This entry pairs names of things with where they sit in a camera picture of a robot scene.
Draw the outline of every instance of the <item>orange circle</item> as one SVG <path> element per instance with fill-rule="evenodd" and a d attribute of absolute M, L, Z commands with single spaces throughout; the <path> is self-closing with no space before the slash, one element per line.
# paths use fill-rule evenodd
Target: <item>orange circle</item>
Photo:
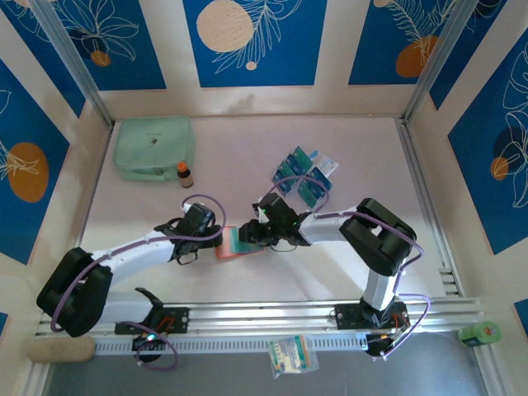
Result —
<path fill-rule="evenodd" d="M 181 161 L 180 163 L 178 163 L 178 171 L 184 172 L 186 170 L 187 170 L 187 164 L 185 161 Z"/>
<path fill-rule="evenodd" d="M 504 180 L 508 175 L 508 161 L 503 157 L 497 157 L 492 161 L 492 176 L 497 180 Z"/>
<path fill-rule="evenodd" d="M 106 66 L 109 66 L 111 63 L 110 56 L 108 56 L 107 53 L 104 53 L 99 50 L 93 51 L 92 54 L 90 55 L 90 59 L 92 60 L 93 63 L 95 63 L 97 66 L 101 68 L 105 68 Z"/>
<path fill-rule="evenodd" d="M 44 152 L 33 143 L 19 143 L 13 146 L 7 157 L 12 170 L 8 172 L 9 185 L 21 200 L 34 204 L 42 199 L 48 186 L 50 170 Z"/>
<path fill-rule="evenodd" d="M 401 77 L 419 77 L 437 41 L 437 36 L 428 35 L 405 47 L 396 60 L 396 73 Z"/>

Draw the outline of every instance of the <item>green pouch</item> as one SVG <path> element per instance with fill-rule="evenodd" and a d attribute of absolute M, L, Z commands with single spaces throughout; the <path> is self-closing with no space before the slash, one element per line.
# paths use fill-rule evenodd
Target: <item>green pouch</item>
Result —
<path fill-rule="evenodd" d="M 125 180 L 176 180 L 177 164 L 189 169 L 195 157 L 195 136 L 187 117 L 135 118 L 123 121 L 114 164 Z"/>

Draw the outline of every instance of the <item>cable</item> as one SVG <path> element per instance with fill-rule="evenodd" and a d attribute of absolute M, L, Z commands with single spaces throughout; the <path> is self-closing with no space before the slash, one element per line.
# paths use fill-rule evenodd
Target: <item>cable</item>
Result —
<path fill-rule="evenodd" d="M 176 348 L 173 346 L 173 344 L 168 340 L 168 338 L 166 338 L 165 336 L 162 336 L 159 332 L 156 332 L 155 330 L 144 326 L 143 324 L 136 323 L 136 322 L 123 322 L 123 323 L 128 326 L 133 326 L 135 328 L 138 328 L 140 330 L 143 330 L 145 332 L 149 332 L 155 335 L 157 338 L 162 340 L 165 343 L 165 345 L 171 348 L 172 352 L 174 353 L 174 362 L 171 365 L 166 365 L 164 367 L 157 367 L 155 365 L 147 365 L 139 359 L 139 351 L 141 350 L 141 347 L 139 347 L 138 350 L 135 352 L 135 359 L 137 360 L 138 366 L 143 367 L 147 370 L 152 370 L 152 371 L 171 371 L 171 370 L 176 369 L 176 367 L 178 366 L 178 352 Z"/>
<path fill-rule="evenodd" d="M 408 266 L 410 266 L 411 264 L 413 264 L 414 262 L 416 262 L 417 260 L 419 260 L 420 258 L 422 258 L 425 255 L 425 252 L 423 251 L 423 247 L 421 247 L 414 239 L 408 237 L 407 235 L 405 235 L 401 231 L 399 231 L 399 230 L 395 229 L 394 227 L 391 227 L 390 225 L 384 223 L 383 221 L 378 220 L 377 218 L 372 217 L 372 216 L 370 216 L 368 214 L 365 214 L 365 213 L 361 213 L 361 212 L 356 212 L 354 210 L 350 210 L 350 211 L 347 211 L 347 212 L 340 212 L 340 213 L 334 212 L 334 213 L 320 214 L 320 215 L 318 215 L 316 217 L 317 217 L 317 219 L 331 219 L 332 217 L 346 217 L 346 216 L 357 216 L 357 217 L 361 217 L 363 219 L 367 219 L 370 222 L 372 222 L 372 223 L 374 223 L 376 225 L 379 225 L 382 229 L 386 229 L 387 231 L 390 231 L 391 233 L 393 233 L 394 235 L 396 235 L 397 237 L 401 238 L 403 241 L 405 241 L 406 243 L 411 245 L 413 248 L 418 250 L 418 254 L 415 257 L 413 257 L 409 261 L 407 261 L 404 264 L 402 264 L 402 266 L 399 268 L 398 274 L 396 275 L 396 281 L 394 282 L 394 288 L 393 288 L 393 292 L 396 293 L 396 291 L 398 290 L 400 278 L 401 278 L 403 272 L 405 271 L 405 268 L 407 268 Z"/>
<path fill-rule="evenodd" d="M 409 298 L 409 299 L 423 299 L 426 302 L 426 308 L 423 310 L 422 316 L 414 323 L 408 332 L 402 335 L 402 338 L 398 340 L 398 343 L 393 346 L 387 353 L 382 355 L 383 359 L 387 359 L 389 356 L 391 356 L 394 351 L 396 351 L 409 337 L 411 337 L 411 334 L 417 329 L 418 326 L 422 323 L 422 320 L 429 314 L 429 310 L 431 309 L 431 300 L 426 295 L 413 295 L 413 294 L 404 294 L 399 295 L 399 297 Z"/>
<path fill-rule="evenodd" d="M 63 310 L 64 305 L 66 304 L 66 301 L 68 300 L 69 296 L 72 294 L 72 291 L 77 286 L 78 282 L 82 278 L 84 278 L 84 276 L 86 276 L 88 274 L 88 272 L 90 272 L 96 265 L 101 264 L 102 262 L 110 259 L 113 256 L 117 256 L 117 255 L 119 255 L 119 254 L 121 254 L 123 252 L 128 252 L 130 249 L 134 249 L 134 248 L 137 248 L 139 246 L 143 246 L 143 245 L 146 245 L 146 244 L 149 244 L 149 243 L 152 243 L 152 242 L 161 242 L 161 241 L 168 241 L 168 240 L 182 240 L 182 241 L 204 242 L 204 241 L 209 241 L 210 239 L 215 239 L 216 237 L 218 237 L 222 233 L 222 231 L 224 230 L 225 225 L 227 223 L 227 215 L 225 213 L 225 209 L 222 206 L 222 204 L 220 204 L 220 202 L 218 200 L 216 200 L 213 196 L 208 196 L 206 194 L 193 194 L 191 196 L 188 196 L 181 203 L 181 206 L 183 207 L 183 205 L 188 200 L 190 200 L 192 198 L 198 198 L 198 197 L 202 197 L 202 198 L 206 198 L 208 200 L 212 200 L 220 208 L 220 210 L 222 212 L 223 221 L 222 221 L 222 226 L 220 227 L 220 229 L 216 233 L 214 233 L 214 234 L 212 234 L 212 235 L 210 235 L 208 237 L 187 237 L 185 235 L 172 235 L 172 236 L 151 238 L 151 239 L 148 239 L 148 240 L 147 239 L 142 239 L 142 240 L 139 240 L 139 241 L 136 241 L 136 242 L 129 243 L 128 245 L 125 245 L 123 247 L 117 248 L 116 250 L 113 250 L 110 254 L 105 254 L 105 255 L 97 258 L 96 260 L 91 262 L 88 266 L 86 266 L 86 268 L 84 268 L 75 277 L 75 279 L 73 279 L 72 283 L 70 284 L 70 286 L 68 286 L 66 291 L 64 291 L 64 294 L 63 294 L 62 298 L 60 299 L 59 303 L 57 304 L 57 308 L 55 309 L 55 311 L 53 313 L 53 316 L 51 318 L 51 323 L 49 324 L 49 327 L 51 328 L 51 331 L 52 332 L 62 332 L 63 331 L 62 328 L 57 328 L 57 320 L 59 319 L 60 312 Z M 142 328 L 143 330 L 146 328 L 145 326 L 143 326 L 143 325 L 141 325 L 139 323 L 132 323 L 130 325 L 131 326 L 136 326 L 137 328 Z M 145 331 L 151 332 L 153 334 L 158 335 L 156 332 L 154 332 L 152 329 L 149 329 L 149 328 L 146 328 Z M 165 337 L 160 337 L 160 339 L 163 342 L 165 342 L 176 353 L 176 348 L 174 348 L 172 346 L 172 344 L 170 342 L 168 342 L 168 340 Z"/>
<path fill-rule="evenodd" d="M 270 245 L 270 249 L 273 251 L 273 252 L 277 252 L 277 253 L 289 253 L 289 252 L 293 252 L 299 245 L 295 245 L 293 249 L 290 249 L 290 250 L 277 250 L 277 249 L 274 249 L 273 246 Z"/>
<path fill-rule="evenodd" d="M 275 190 L 278 186 L 281 185 L 282 182 L 287 182 L 289 180 L 305 180 L 307 182 L 315 183 L 315 184 L 317 184 L 319 187 L 321 187 L 323 189 L 323 191 L 324 191 L 324 202 L 321 205 L 319 205 L 317 207 L 317 209 L 313 210 L 314 213 L 317 213 L 322 208 L 324 208 L 326 206 L 326 204 L 328 203 L 328 201 L 330 200 L 330 192 L 328 191 L 327 187 L 324 184 L 322 184 L 322 182 L 320 182 L 319 180 L 315 180 L 312 177 L 308 177 L 308 176 L 288 176 L 288 177 L 285 177 L 284 179 L 281 179 L 278 183 L 275 183 L 273 185 L 273 187 L 270 188 L 270 190 L 266 194 L 264 194 L 264 196 L 267 196 L 270 192 Z"/>
<path fill-rule="evenodd" d="M 266 195 L 269 194 L 270 192 L 272 192 L 275 188 L 277 188 L 282 182 L 287 181 L 287 180 L 294 180 L 294 179 L 302 179 L 302 180 L 306 180 L 306 181 L 309 181 L 309 182 L 313 182 L 313 183 L 317 184 L 318 186 L 320 186 L 323 189 L 323 191 L 325 193 L 325 196 L 326 196 L 326 199 L 320 206 L 318 206 L 317 209 L 315 209 L 313 211 L 314 215 L 317 214 L 328 203 L 328 200 L 330 199 L 330 195 L 329 195 L 329 191 L 326 188 L 326 186 L 324 184 L 322 184 L 321 182 L 313 179 L 312 177 L 306 177 L 306 176 L 289 176 L 289 177 L 285 177 L 280 182 L 278 182 L 275 185 L 273 185 L 273 187 L 266 193 Z M 400 282 L 400 279 L 401 279 L 401 277 L 402 277 L 402 275 L 403 275 L 403 273 L 405 271 L 405 268 L 407 268 L 408 266 L 410 266 L 411 264 L 413 264 L 414 262 L 416 262 L 417 260 L 422 258 L 425 255 L 425 252 L 424 252 L 423 248 L 415 240 L 413 240 L 412 238 L 408 237 L 407 235 L 405 235 L 401 231 L 395 229 L 394 227 L 391 227 L 390 225 L 384 223 L 383 221 L 378 220 L 377 218 L 372 217 L 372 216 L 370 216 L 368 214 L 357 212 L 357 211 L 354 211 L 354 210 L 350 210 L 350 211 L 339 212 L 339 213 L 334 212 L 334 213 L 325 213 L 325 214 L 315 215 L 316 219 L 331 219 L 332 217 L 346 217 L 346 216 L 356 216 L 356 217 L 361 217 L 362 219 L 367 219 L 371 223 L 379 225 L 382 229 L 386 229 L 386 230 L 390 231 L 391 233 L 393 233 L 394 235 L 398 236 L 403 241 L 408 243 L 410 246 L 412 246 L 413 248 L 418 250 L 418 254 L 415 257 L 413 257 L 409 261 L 407 261 L 404 264 L 402 264 L 402 266 L 399 268 L 398 274 L 396 275 L 396 281 L 394 282 L 393 292 L 396 295 L 400 296 L 400 297 L 407 296 L 407 297 L 416 297 L 416 298 L 419 298 L 419 299 L 424 299 L 427 302 L 427 306 L 426 306 L 426 309 L 423 311 L 422 316 L 416 321 L 416 323 L 414 323 L 414 325 L 411 326 L 409 331 L 406 332 L 402 336 L 402 338 L 398 342 L 398 344 L 396 344 L 390 351 L 387 352 L 387 354 L 385 354 L 383 356 L 384 359 L 387 359 L 387 357 L 389 357 L 394 351 L 396 351 L 396 349 L 398 349 L 399 346 L 403 342 L 405 342 L 405 340 L 407 340 L 411 336 L 411 334 L 413 334 L 414 330 L 416 330 L 416 328 L 420 325 L 422 320 L 427 316 L 427 314 L 429 313 L 429 309 L 431 308 L 431 301 L 425 295 L 399 295 L 398 294 L 399 282 Z"/>

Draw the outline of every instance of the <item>plastic bag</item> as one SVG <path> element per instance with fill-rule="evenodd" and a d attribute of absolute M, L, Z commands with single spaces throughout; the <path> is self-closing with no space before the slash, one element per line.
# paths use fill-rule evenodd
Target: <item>plastic bag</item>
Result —
<path fill-rule="evenodd" d="M 306 336 L 294 336 L 272 341 L 268 345 L 273 377 L 283 374 L 303 374 L 319 368 L 314 342 Z"/>

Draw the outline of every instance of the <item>beige sponge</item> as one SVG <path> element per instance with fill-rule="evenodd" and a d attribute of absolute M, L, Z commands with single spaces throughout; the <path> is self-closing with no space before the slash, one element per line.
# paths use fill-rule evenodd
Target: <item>beige sponge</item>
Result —
<path fill-rule="evenodd" d="M 34 340 L 27 348 L 27 357 L 35 363 L 72 363 L 89 361 L 95 350 L 91 337 L 50 337 Z"/>

